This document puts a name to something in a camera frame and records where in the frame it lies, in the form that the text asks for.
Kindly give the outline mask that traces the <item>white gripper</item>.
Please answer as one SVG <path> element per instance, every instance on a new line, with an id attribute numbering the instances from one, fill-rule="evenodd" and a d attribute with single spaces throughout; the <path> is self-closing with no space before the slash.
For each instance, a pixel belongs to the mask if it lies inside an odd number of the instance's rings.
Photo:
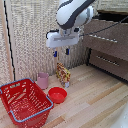
<path id="1" fill-rule="evenodd" d="M 50 30 L 46 34 L 46 46 L 56 48 L 61 46 L 75 45 L 79 41 L 79 28 L 71 28 L 67 30 L 56 29 Z M 66 48 L 66 55 L 69 55 L 70 49 Z M 54 57 L 57 57 L 57 49 L 54 49 Z"/>

